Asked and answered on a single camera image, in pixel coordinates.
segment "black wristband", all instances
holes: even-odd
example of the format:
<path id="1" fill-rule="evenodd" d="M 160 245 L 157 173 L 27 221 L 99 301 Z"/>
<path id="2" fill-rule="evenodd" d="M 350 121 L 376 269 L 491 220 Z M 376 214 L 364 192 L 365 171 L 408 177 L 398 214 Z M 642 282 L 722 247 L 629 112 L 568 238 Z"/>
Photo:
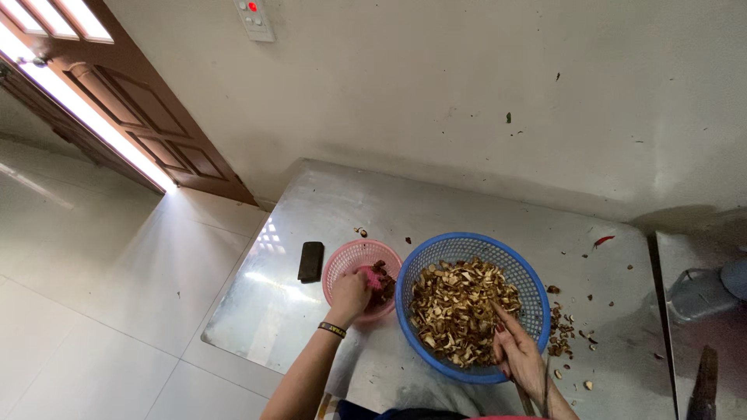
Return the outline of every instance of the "black wristband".
<path id="1" fill-rule="evenodd" d="M 335 333 L 338 336 L 340 336 L 340 338 L 342 338 L 342 339 L 344 339 L 345 338 L 345 334 L 347 334 L 345 332 L 345 330 L 343 330 L 340 327 L 337 327 L 336 325 L 332 325 L 329 322 L 324 322 L 324 321 L 320 322 L 319 323 L 319 328 L 321 328 L 322 330 L 327 330 L 327 331 L 330 331 L 332 333 Z"/>

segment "pink plastic basket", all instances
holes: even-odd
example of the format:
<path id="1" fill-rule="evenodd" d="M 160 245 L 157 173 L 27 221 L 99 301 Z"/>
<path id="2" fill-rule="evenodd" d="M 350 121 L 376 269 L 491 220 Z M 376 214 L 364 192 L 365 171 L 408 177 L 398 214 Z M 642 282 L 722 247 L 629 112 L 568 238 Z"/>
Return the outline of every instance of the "pink plastic basket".
<path id="1" fill-rule="evenodd" d="M 327 303 L 332 305 L 332 284 L 343 274 L 352 274 L 356 269 L 374 265 L 379 260 L 391 278 L 396 279 L 402 268 L 402 259 L 390 247 L 373 239 L 358 239 L 339 247 L 329 257 L 322 273 L 322 287 Z M 387 304 L 375 308 L 375 312 L 364 312 L 357 322 L 375 321 L 394 309 L 394 297 Z"/>

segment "white tile floor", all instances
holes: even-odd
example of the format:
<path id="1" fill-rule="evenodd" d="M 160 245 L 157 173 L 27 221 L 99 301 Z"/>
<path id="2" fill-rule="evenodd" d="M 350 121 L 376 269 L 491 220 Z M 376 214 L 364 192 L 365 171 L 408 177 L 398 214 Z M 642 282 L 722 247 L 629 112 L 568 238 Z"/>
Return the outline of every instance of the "white tile floor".
<path id="1" fill-rule="evenodd" d="M 256 419 L 281 375 L 199 336 L 267 213 L 0 140 L 0 419 Z"/>

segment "wooden door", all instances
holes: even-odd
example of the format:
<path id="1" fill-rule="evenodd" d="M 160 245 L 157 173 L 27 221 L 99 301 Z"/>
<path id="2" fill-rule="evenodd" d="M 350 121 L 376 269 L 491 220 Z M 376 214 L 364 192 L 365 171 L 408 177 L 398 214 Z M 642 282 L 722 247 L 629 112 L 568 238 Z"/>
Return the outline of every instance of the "wooden door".
<path id="1" fill-rule="evenodd" d="M 159 194 L 164 193 L 155 182 L 121 158 L 106 142 L 16 70 L 12 63 L 3 60 L 0 60 L 0 87 L 49 124 L 55 134 L 76 145 L 94 163 L 108 167 Z"/>
<path id="2" fill-rule="evenodd" d="M 17 2 L 39 28 L 8 7 Z M 102 0 L 2 0 L 2 22 L 177 185 L 254 197 Z M 95 24 L 81 18 L 80 5 Z"/>

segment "hand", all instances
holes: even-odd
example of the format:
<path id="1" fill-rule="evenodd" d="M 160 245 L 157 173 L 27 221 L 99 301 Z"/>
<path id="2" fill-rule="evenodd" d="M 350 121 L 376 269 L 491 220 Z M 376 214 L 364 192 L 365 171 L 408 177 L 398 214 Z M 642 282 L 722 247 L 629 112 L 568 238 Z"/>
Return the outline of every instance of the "hand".
<path id="1" fill-rule="evenodd" d="M 514 380 L 527 391 L 539 405 L 544 400 L 545 362 L 537 350 L 537 344 L 521 328 L 516 318 L 500 305 L 491 302 L 500 321 L 495 326 L 493 351 L 495 359 L 507 378 Z"/>
<path id="2" fill-rule="evenodd" d="M 332 284 L 332 309 L 325 321 L 347 329 L 366 309 L 371 288 L 365 271 L 344 274 Z"/>

